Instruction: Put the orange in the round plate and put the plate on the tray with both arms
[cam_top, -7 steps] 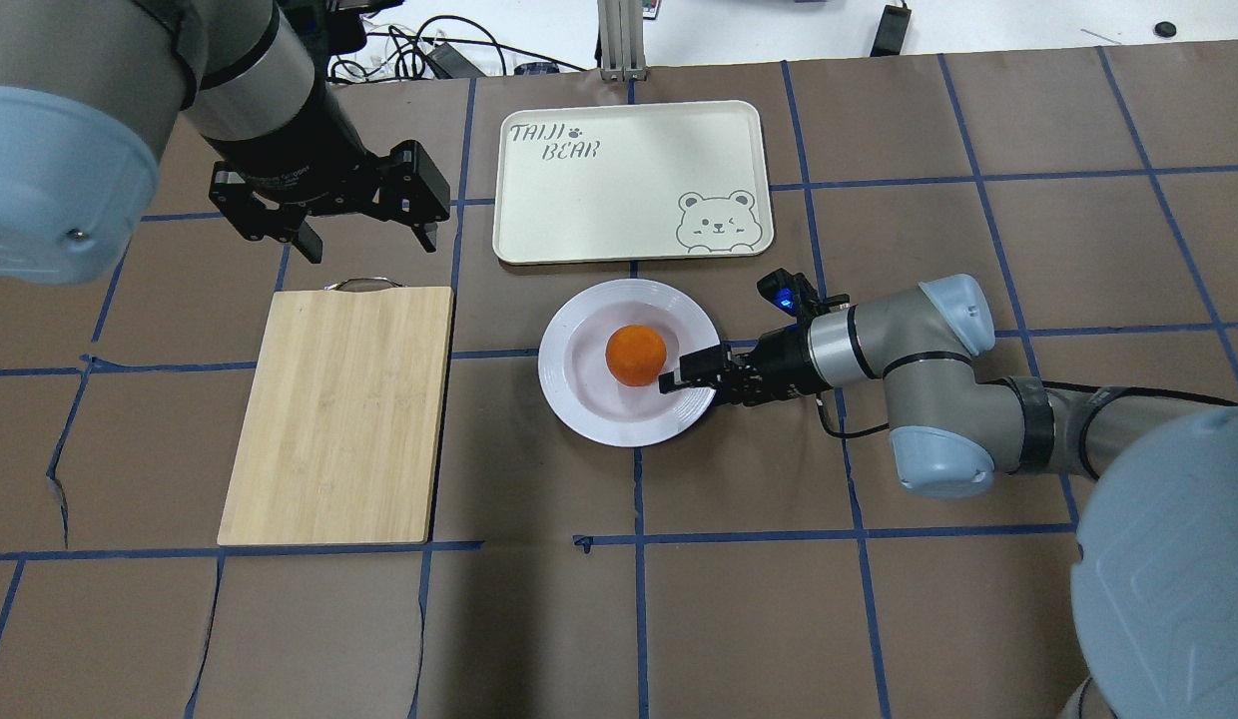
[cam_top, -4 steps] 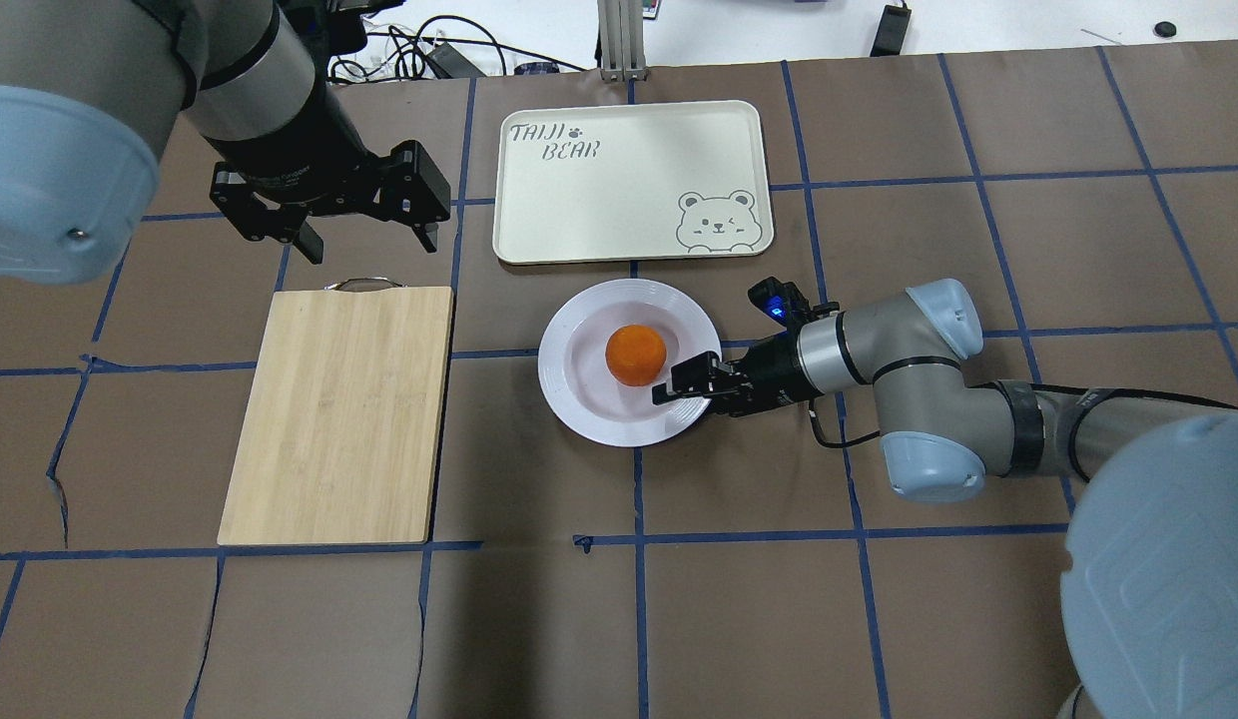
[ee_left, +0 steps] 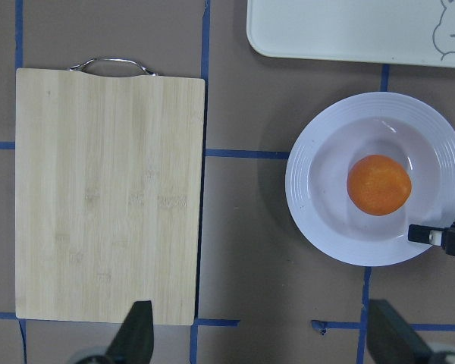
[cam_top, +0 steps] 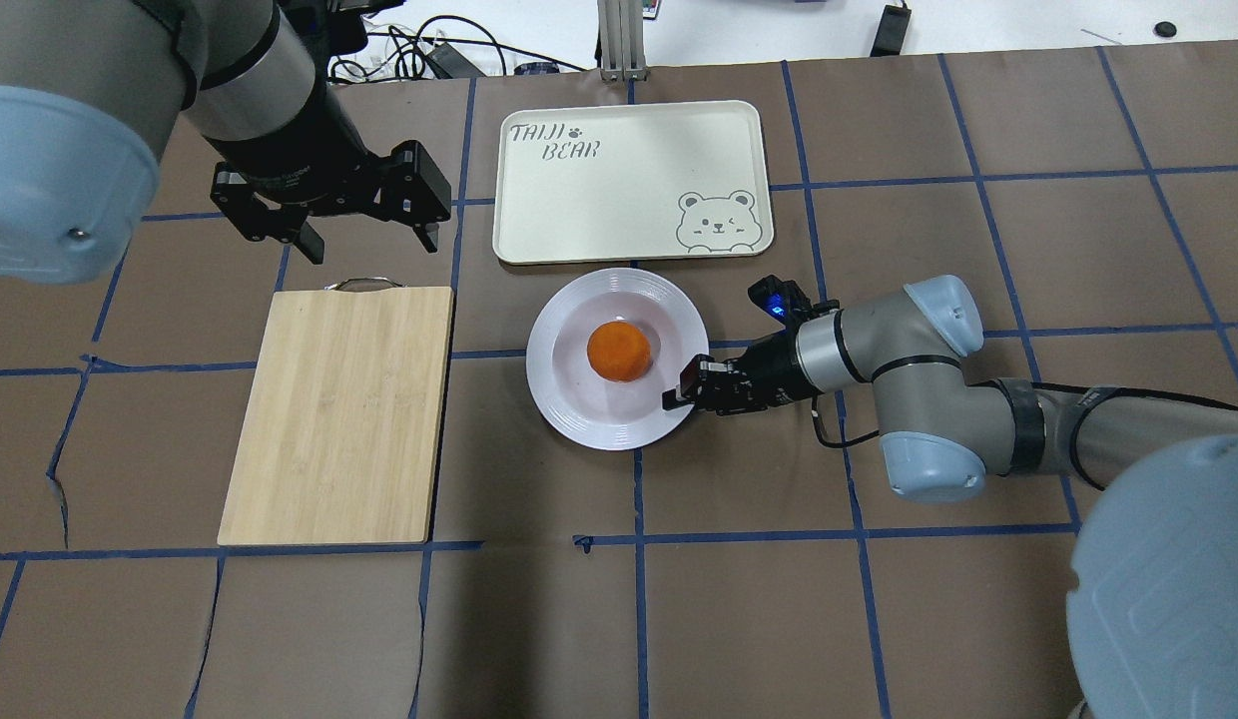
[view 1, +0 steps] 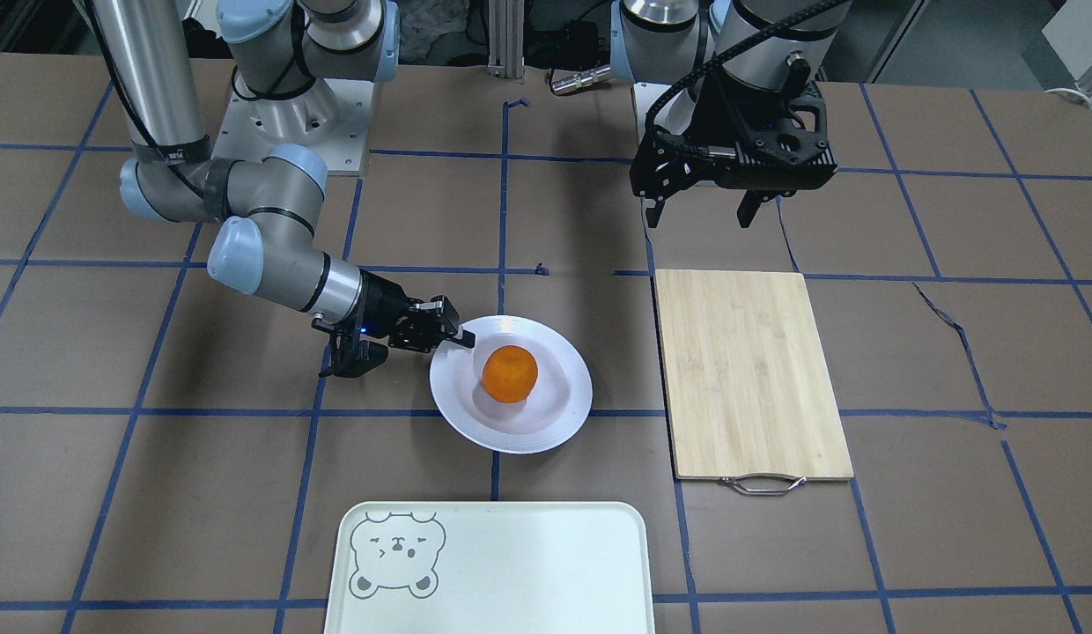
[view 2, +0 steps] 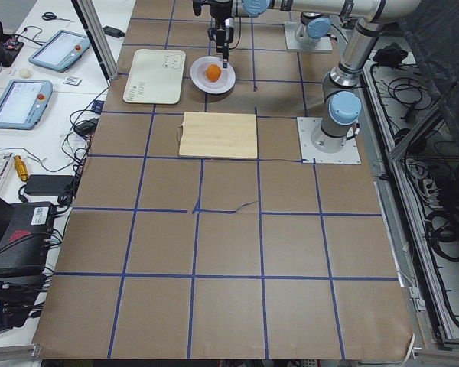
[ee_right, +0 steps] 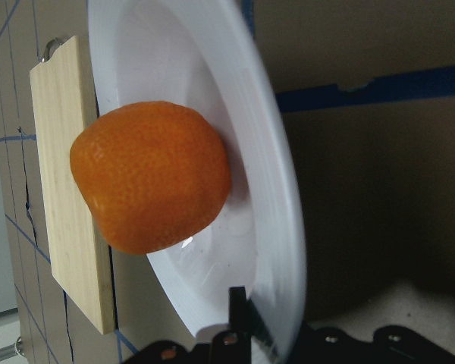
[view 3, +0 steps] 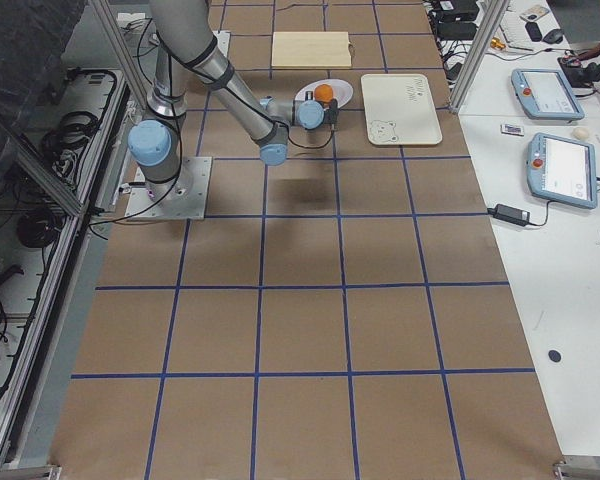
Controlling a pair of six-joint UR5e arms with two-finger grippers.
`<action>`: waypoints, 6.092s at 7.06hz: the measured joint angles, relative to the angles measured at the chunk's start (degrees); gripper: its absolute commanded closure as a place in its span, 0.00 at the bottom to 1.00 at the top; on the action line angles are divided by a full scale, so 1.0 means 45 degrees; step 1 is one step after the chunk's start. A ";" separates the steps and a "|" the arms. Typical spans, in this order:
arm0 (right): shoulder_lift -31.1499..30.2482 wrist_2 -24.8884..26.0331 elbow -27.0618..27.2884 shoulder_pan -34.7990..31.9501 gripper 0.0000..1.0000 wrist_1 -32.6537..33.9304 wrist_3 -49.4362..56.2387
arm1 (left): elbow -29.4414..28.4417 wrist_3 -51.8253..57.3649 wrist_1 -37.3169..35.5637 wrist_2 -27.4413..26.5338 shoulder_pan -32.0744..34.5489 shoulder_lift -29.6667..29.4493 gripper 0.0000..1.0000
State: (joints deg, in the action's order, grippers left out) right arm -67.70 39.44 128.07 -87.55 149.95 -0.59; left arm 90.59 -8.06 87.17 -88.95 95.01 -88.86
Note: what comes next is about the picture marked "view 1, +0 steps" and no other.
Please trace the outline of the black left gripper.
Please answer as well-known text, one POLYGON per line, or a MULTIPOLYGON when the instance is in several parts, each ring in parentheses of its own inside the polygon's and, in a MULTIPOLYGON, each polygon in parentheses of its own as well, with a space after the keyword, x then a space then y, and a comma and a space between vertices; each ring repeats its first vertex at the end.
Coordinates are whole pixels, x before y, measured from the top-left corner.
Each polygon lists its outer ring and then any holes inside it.
POLYGON ((736 210, 743 229, 763 198, 822 188, 838 170, 827 123, 815 81, 778 93, 719 71, 698 80, 641 123, 630 181, 646 198, 646 228, 658 228, 662 198, 697 184, 746 192, 736 210))

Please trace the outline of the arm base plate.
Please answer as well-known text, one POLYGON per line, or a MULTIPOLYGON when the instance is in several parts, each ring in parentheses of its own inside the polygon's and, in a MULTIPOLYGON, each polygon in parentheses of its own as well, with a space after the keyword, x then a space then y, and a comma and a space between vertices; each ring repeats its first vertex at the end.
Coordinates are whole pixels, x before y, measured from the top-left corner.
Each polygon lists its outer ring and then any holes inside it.
POLYGON ((276 145, 300 144, 325 162, 329 174, 363 176, 378 88, 368 81, 328 77, 290 100, 249 101, 244 80, 235 77, 213 155, 260 160, 276 145))

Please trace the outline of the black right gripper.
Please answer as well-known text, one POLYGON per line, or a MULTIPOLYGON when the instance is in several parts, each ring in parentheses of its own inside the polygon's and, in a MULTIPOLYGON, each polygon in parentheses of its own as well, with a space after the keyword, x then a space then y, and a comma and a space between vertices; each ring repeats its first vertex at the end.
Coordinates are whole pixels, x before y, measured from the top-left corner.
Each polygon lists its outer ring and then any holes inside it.
POLYGON ((437 296, 423 302, 405 294, 395 282, 364 270, 361 332, 389 348, 432 352, 442 342, 473 349, 476 335, 463 328, 453 301, 437 296))

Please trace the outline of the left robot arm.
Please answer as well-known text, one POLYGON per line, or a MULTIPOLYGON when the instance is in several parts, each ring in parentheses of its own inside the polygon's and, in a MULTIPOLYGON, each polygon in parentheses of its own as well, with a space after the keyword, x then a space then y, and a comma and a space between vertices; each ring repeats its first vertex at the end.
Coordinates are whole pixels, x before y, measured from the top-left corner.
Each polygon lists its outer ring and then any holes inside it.
POLYGON ((663 85, 638 110, 631 191, 654 228, 672 196, 711 183, 749 227, 774 198, 836 175, 815 82, 848 1, 615 1, 613 75, 663 85))

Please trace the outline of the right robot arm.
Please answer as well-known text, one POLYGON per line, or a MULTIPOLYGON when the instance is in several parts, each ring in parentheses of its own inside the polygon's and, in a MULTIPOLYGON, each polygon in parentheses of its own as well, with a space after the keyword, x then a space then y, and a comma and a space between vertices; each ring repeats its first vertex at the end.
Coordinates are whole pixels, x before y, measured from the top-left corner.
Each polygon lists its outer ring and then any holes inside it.
POLYGON ((82 1, 128 116, 134 157, 121 168, 121 198, 139 217, 215 222, 213 280, 312 314, 314 326, 352 345, 363 336, 422 350, 442 342, 473 348, 446 297, 413 299, 314 247, 328 164, 307 141, 339 133, 331 79, 395 76, 397 7, 392 1, 219 1, 221 36, 239 67, 236 87, 269 112, 299 108, 287 131, 265 121, 260 158, 215 155, 197 103, 182 17, 173 1, 82 1))

